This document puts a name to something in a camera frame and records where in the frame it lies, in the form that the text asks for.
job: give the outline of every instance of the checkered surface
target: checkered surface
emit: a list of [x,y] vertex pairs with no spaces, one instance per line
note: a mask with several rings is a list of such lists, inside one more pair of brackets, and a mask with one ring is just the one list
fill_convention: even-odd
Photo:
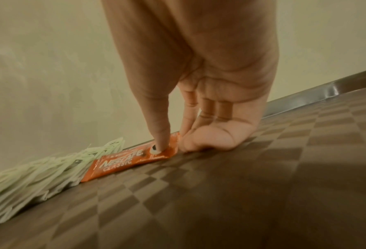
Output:
[[234,151],[93,180],[0,225],[0,248],[365,248],[366,89],[266,118]]

